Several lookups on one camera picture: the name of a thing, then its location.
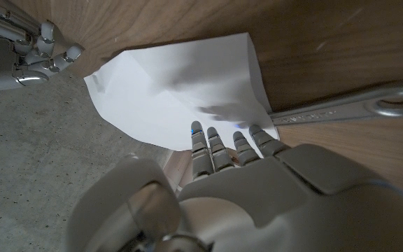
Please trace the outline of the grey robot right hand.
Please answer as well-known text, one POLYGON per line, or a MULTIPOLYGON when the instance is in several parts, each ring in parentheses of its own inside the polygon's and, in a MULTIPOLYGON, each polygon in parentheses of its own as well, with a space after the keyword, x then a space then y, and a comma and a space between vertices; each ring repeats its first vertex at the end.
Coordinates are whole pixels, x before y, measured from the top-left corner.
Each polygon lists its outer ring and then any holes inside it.
POLYGON ((55 54, 58 38, 51 21, 39 23, 9 1, 0 1, 0 90, 45 83, 73 64, 83 48, 75 44, 55 54))

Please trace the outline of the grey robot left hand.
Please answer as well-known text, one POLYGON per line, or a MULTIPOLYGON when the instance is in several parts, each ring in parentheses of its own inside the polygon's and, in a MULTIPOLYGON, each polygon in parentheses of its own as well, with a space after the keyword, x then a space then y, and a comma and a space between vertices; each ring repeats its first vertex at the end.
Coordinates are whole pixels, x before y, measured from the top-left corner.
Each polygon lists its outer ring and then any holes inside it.
POLYGON ((320 146, 291 148, 253 125, 191 126, 193 180, 123 158, 75 205, 65 251, 403 251, 403 191, 320 146))

